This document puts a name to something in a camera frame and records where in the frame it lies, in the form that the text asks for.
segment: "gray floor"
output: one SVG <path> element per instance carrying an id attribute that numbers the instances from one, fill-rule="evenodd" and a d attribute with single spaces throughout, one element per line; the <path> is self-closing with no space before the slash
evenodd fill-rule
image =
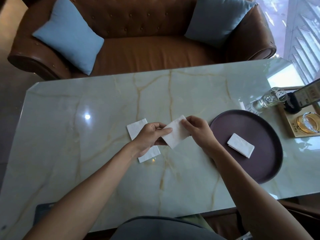
<path id="1" fill-rule="evenodd" d="M 275 25 L 271 25 L 270 28 L 274 32 L 278 53 L 281 57 L 284 47 L 283 37 L 285 36 L 282 20 L 286 20 L 287 0 L 272 1 L 278 11 L 275 11 L 270 0 L 257 0 L 264 12 L 269 12 L 271 19 L 274 20 Z M 26 90 L 36 82 L 42 81 L 33 73 L 15 68 L 7 60 L 18 25 L 26 10 L 27 7 L 22 0 L 7 0 L 0 13 L 0 189 Z M 302 196 L 299 199 L 303 205 L 320 209 L 319 193 Z"/>

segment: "napkin on tray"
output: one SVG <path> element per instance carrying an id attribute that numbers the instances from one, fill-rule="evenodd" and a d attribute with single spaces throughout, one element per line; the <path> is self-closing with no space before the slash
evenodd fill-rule
<path id="1" fill-rule="evenodd" d="M 243 156 L 250 158 L 251 153 L 254 151 L 254 145 L 251 145 L 246 140 L 242 139 L 236 133 L 228 140 L 227 144 L 232 149 L 235 149 L 237 152 L 241 153 Z"/>
<path id="2" fill-rule="evenodd" d="M 144 125 L 147 124 L 147 120 L 143 119 L 137 122 L 134 122 L 132 124 L 127 125 L 127 129 L 129 132 L 129 135 L 131 137 L 131 140 L 133 140 L 134 138 L 137 137 L 137 135 L 139 134 L 139 132 L 142 130 L 142 128 L 144 127 Z M 153 158 L 155 156 L 160 155 L 160 151 L 158 146 L 154 145 L 153 147 L 151 147 L 146 154 L 144 154 L 142 157 L 138 157 L 139 162 L 144 162 L 149 160 L 150 158 Z"/>
<path id="3" fill-rule="evenodd" d="M 172 128 L 172 132 L 168 135 L 163 136 L 163 140 L 170 146 L 171 149 L 176 147 L 180 142 L 190 136 L 190 133 L 183 127 L 181 121 L 186 119 L 181 115 L 178 119 L 172 121 L 165 128 Z"/>

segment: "table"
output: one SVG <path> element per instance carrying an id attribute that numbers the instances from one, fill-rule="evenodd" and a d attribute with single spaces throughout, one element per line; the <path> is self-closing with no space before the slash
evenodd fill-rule
<path id="1" fill-rule="evenodd" d="M 0 238 L 21 239 L 38 204 L 58 201 L 130 141 L 126 125 L 180 115 L 207 121 L 243 109 L 296 71 L 281 58 L 40 82 L 25 97 L 0 195 Z M 261 114 L 277 132 L 283 164 L 262 184 L 288 198 L 320 192 L 320 137 L 290 138 L 272 108 Z M 155 161 L 135 160 L 92 231 L 141 215 L 179 217 L 234 207 L 211 160 L 187 138 L 160 146 Z"/>

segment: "person's right arm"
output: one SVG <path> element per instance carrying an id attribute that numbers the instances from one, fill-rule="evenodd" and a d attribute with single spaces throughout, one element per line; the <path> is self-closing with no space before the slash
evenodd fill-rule
<path id="1" fill-rule="evenodd" d="M 312 239 L 301 224 L 269 195 L 216 140 L 208 123 L 189 116 L 183 126 L 211 157 L 254 239 Z"/>

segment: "light blue pillow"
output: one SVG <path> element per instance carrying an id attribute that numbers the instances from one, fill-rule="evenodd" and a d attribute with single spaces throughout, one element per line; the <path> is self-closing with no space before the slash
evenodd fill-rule
<path id="1" fill-rule="evenodd" d="M 197 0 L 185 36 L 220 48 L 255 4 L 247 0 Z"/>
<path id="2" fill-rule="evenodd" d="M 50 20 L 32 34 L 90 75 L 104 39 L 96 35 L 70 0 L 57 0 Z"/>

